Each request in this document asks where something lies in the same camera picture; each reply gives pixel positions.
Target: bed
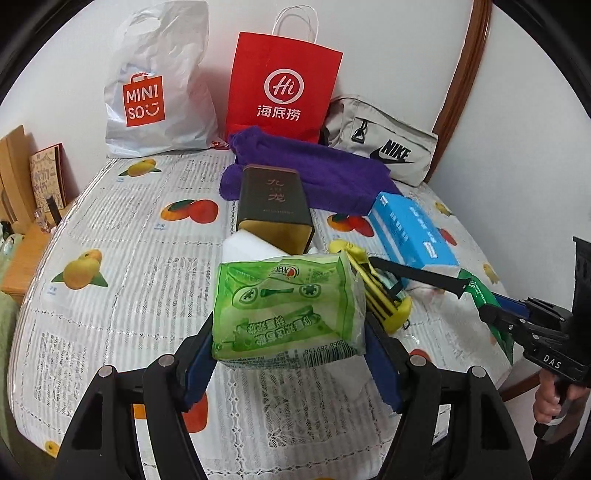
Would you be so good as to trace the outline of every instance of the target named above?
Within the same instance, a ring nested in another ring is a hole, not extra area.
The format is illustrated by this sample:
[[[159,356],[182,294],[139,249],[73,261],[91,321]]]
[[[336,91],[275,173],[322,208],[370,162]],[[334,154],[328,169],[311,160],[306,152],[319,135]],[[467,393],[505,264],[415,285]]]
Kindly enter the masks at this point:
[[[52,455],[99,367],[111,364],[125,371],[174,352],[199,331],[213,307],[211,285],[221,243],[236,223],[236,202],[226,202],[218,192],[233,153],[212,149],[158,155],[150,167],[130,169],[137,162],[109,160],[75,201],[21,309],[9,365],[9,402],[21,433]],[[462,267],[505,294],[482,251],[429,187],[398,187],[441,229]],[[177,219],[167,209],[174,202],[198,199],[216,204],[213,222]],[[330,226],[333,213],[312,212],[313,244],[319,251],[344,238],[385,256],[372,231],[341,232]],[[80,261],[77,276],[64,271],[73,260]],[[511,366],[488,327],[478,321],[470,297],[458,300],[427,288],[414,290],[412,297],[410,321],[396,334],[409,351],[423,350],[442,368],[466,371],[481,365],[496,385],[503,382]],[[364,360],[347,362],[358,372],[356,393],[335,369],[338,362],[303,371],[218,365],[206,397],[191,418],[185,417],[208,476],[375,476],[398,417],[381,401],[363,370]],[[446,432],[447,413],[442,407],[436,438]],[[140,409],[136,424],[146,476],[156,479]]]

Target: white plastic bag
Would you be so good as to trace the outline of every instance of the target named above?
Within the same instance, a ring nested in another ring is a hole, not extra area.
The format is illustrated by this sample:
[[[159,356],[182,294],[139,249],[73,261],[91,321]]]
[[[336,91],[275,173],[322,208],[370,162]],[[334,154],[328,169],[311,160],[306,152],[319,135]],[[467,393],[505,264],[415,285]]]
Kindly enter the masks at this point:
[[[137,12],[121,25],[105,87],[110,157],[211,146],[217,118],[198,67],[208,23],[206,2],[178,1]]]

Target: nike swoosh logo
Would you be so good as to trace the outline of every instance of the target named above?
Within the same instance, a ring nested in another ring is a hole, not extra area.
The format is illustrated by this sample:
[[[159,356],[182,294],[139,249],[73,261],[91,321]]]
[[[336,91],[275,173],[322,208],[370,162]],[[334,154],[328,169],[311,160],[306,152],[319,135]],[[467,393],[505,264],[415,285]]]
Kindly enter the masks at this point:
[[[373,152],[371,152],[369,154],[369,158],[373,158],[374,160],[379,160],[379,161],[386,163],[386,164],[388,164],[388,163],[398,163],[398,164],[400,164],[400,163],[414,163],[413,161],[398,160],[398,159],[392,158],[392,157],[384,158],[384,157],[380,156],[380,154],[379,154],[380,150],[382,150],[382,147],[376,148]]]

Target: chinese characters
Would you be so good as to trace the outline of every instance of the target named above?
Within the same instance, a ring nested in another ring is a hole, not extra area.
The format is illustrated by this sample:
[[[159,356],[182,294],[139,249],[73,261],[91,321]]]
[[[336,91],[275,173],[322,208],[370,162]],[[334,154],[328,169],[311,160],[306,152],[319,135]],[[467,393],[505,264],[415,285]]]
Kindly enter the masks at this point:
[[[270,187],[267,200],[283,203],[285,201],[285,195],[283,193],[282,187],[285,184],[276,179],[269,179],[267,180],[267,185]]]
[[[267,118],[281,118],[283,120],[295,120],[297,122],[300,119],[300,114],[301,110],[296,110],[294,108],[259,105],[256,116],[266,116]]]

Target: yellow fruit print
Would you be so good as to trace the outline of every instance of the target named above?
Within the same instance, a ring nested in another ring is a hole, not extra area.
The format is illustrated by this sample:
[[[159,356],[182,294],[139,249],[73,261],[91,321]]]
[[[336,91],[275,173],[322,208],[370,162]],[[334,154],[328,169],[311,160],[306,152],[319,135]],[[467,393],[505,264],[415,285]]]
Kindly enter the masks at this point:
[[[48,440],[45,442],[45,451],[55,458],[60,451],[60,446],[53,440]]]
[[[162,171],[156,168],[156,161],[153,158],[145,158],[137,163],[134,163],[127,170],[119,174],[119,177],[130,176],[130,177],[141,177],[146,173],[155,171]]]
[[[501,281],[501,279],[499,278],[499,275],[497,275],[495,273],[495,271],[492,269],[492,267],[488,263],[482,264],[482,269],[484,270],[484,273],[486,274],[486,276],[488,277],[488,279],[491,281],[491,283],[493,285],[495,283],[499,283]]]
[[[450,209],[448,209],[444,204],[442,204],[441,202],[435,202],[435,208],[437,210],[439,210],[439,213],[442,213],[445,216],[451,216],[453,215],[453,213],[451,212]]]
[[[76,260],[69,262],[64,271],[56,275],[51,283],[65,283],[71,290],[80,290],[87,285],[108,287],[103,275],[100,273],[100,263],[103,254],[100,250],[87,250]]]

